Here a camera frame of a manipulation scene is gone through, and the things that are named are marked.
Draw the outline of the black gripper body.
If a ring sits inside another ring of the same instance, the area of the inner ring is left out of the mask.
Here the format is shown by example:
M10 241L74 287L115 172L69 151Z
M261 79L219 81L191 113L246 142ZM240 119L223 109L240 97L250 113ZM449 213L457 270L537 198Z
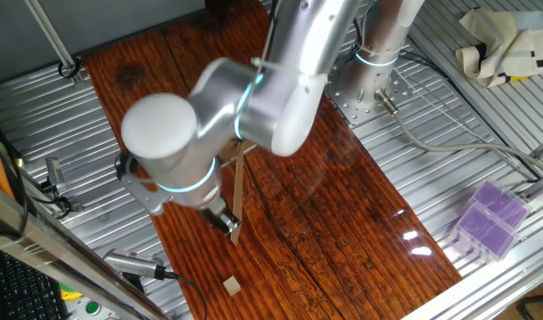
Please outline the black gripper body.
M200 215L212 228L219 229L225 236L230 236L241 226L241 221L236 218L223 199L212 200Z

